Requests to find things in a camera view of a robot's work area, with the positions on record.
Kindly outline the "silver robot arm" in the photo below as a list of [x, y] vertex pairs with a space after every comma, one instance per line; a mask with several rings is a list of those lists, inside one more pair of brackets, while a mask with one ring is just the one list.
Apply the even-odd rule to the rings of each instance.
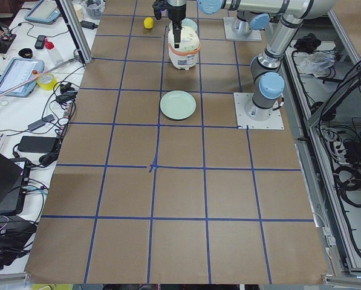
[[[199, 1], [198, 5], [207, 15], [212, 15], [220, 9], [226, 9], [274, 14], [287, 13], [300, 19], [309, 14], [313, 3], [313, 1]], [[182, 21], [186, 18], [186, 6], [186, 1], [156, 1], [152, 5], [157, 19], [159, 19], [160, 11], [167, 11], [167, 15], [172, 21], [175, 48], [180, 46]]]
[[301, 27], [303, 20], [292, 14], [284, 14], [273, 36], [261, 54], [250, 65], [254, 94], [246, 103], [246, 114], [255, 121], [266, 121], [273, 112], [273, 105], [282, 95], [284, 78], [278, 73], [284, 53]]

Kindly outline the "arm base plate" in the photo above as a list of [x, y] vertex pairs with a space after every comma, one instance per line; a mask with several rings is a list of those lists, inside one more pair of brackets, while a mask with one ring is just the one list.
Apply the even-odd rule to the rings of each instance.
[[262, 41], [260, 31], [252, 30], [248, 22], [230, 17], [224, 17], [223, 22], [226, 40], [242, 42]]
[[272, 108], [260, 109], [253, 104], [253, 93], [235, 92], [233, 98], [238, 129], [284, 130], [277, 100]]

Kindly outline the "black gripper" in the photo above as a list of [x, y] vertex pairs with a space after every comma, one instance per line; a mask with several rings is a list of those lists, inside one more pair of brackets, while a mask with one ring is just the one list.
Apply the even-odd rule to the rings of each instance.
[[167, 15], [172, 21], [174, 28], [174, 48], [179, 48], [181, 42], [181, 21], [185, 18], [185, 5], [173, 6], [168, 4]]

